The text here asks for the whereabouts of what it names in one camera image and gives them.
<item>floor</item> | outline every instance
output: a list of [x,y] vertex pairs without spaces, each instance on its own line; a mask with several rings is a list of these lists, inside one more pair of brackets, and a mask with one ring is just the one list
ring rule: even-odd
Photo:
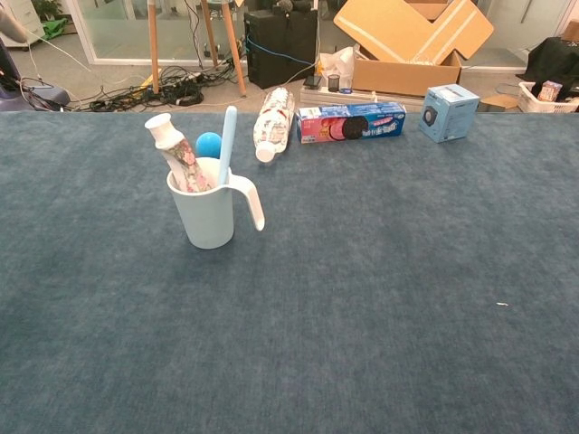
[[[29,52],[11,50],[10,53],[23,77],[36,78],[33,58],[42,78],[48,83],[65,88],[72,99],[86,99],[96,95],[100,92],[101,86],[107,91],[138,86],[150,75],[148,66],[88,65],[77,34],[64,35],[51,42],[77,59],[86,69],[44,42],[36,43]],[[477,72],[470,69],[465,69],[460,78],[462,86],[482,98],[496,94],[497,89],[504,93],[517,93],[519,82],[520,79],[514,74]],[[288,86],[296,96],[297,102],[300,87],[301,80]],[[259,111],[266,92],[247,82],[247,97],[243,99],[240,98],[237,85],[233,83],[205,88],[203,94],[203,104],[188,108],[161,107],[155,111],[213,112],[222,111],[224,106],[235,104],[240,111],[255,112]]]

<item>blue box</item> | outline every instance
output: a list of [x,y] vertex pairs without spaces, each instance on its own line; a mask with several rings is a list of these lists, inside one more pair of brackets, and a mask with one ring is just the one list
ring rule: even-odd
[[301,143],[400,136],[406,109],[397,102],[311,107],[298,110]]
[[458,84],[429,88],[424,97],[420,130],[436,143],[467,136],[479,97]]

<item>blue carpet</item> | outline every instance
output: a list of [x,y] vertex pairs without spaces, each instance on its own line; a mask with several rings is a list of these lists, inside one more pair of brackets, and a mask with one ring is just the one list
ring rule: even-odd
[[436,145],[409,115],[266,166],[241,115],[266,227],[237,196],[211,251],[147,119],[0,114],[0,432],[578,432],[577,116]]

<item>cup handle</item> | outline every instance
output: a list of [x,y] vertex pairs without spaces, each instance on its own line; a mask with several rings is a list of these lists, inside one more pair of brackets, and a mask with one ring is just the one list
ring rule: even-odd
[[230,175],[228,186],[233,190],[243,193],[250,207],[255,229],[262,231],[265,226],[265,216],[263,215],[260,196],[257,194],[255,184],[243,176]]

